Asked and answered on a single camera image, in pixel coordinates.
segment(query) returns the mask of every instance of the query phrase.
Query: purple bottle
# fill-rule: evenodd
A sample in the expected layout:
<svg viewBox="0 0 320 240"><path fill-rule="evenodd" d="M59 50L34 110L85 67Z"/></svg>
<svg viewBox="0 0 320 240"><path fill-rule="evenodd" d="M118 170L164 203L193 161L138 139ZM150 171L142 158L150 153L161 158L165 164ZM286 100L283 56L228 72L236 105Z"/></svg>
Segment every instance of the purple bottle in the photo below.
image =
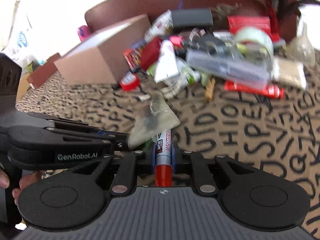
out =
<svg viewBox="0 0 320 240"><path fill-rule="evenodd" d="M82 25L78 28L78 36L80 38L80 41L83 41L87 37L91 35L91 32L89 30L89 27L87 25Z"/></svg>

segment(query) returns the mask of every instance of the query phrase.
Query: metal screw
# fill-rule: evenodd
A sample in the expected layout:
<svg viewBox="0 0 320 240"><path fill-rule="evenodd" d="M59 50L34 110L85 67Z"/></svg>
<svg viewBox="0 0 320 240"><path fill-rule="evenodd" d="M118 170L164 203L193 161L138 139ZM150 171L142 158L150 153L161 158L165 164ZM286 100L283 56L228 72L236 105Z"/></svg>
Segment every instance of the metal screw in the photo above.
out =
<svg viewBox="0 0 320 240"><path fill-rule="evenodd" d="M128 190L128 187L125 185L116 185L112 188L114 193L124 193Z"/></svg>
<svg viewBox="0 0 320 240"><path fill-rule="evenodd" d="M212 185L202 185L200 187L200 190L203 192L203 193L212 193L216 190L216 187L215 186L212 186Z"/></svg>

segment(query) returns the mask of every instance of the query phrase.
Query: finger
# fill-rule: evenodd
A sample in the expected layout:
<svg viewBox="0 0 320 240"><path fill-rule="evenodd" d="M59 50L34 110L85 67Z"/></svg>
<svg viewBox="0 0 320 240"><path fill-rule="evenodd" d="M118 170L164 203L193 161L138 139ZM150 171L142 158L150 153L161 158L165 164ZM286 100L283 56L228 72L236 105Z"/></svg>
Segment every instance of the finger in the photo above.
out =
<svg viewBox="0 0 320 240"><path fill-rule="evenodd" d="M26 175L20 179L19 185L21 190L30 186L33 183L36 183L38 180L41 180L41 172L36 171L33 174Z"/></svg>
<svg viewBox="0 0 320 240"><path fill-rule="evenodd" d="M20 193L21 193L21 189L19 189L19 188L17 188L17 187L12 190L12 196L13 196L14 198L18 198L19 195L20 195Z"/></svg>
<svg viewBox="0 0 320 240"><path fill-rule="evenodd" d="M0 187L8 188L10 180L4 170L0 170Z"/></svg>

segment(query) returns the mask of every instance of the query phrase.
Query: gray ribbed surface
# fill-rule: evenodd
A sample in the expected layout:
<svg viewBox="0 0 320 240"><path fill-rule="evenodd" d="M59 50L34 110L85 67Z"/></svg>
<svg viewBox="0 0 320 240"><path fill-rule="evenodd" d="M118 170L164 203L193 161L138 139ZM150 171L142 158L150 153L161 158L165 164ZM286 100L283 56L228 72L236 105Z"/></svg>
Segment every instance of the gray ribbed surface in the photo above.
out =
<svg viewBox="0 0 320 240"><path fill-rule="evenodd" d="M138 187L129 197L115 198L92 224L70 232L28 227L15 240L301 240L313 239L302 228L260 232L238 225L214 198L199 197L190 187Z"/></svg>

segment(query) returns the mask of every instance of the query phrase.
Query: transparent plastic box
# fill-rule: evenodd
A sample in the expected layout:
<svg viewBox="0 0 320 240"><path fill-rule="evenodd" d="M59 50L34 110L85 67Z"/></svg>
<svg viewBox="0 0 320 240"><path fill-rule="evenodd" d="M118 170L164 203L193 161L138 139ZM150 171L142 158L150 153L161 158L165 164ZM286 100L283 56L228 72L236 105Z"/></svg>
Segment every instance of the transparent plastic box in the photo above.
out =
<svg viewBox="0 0 320 240"><path fill-rule="evenodd" d="M270 79L270 74L264 67L242 59L209 55L198 50L188 50L186 62L196 70L258 90L264 89Z"/></svg>

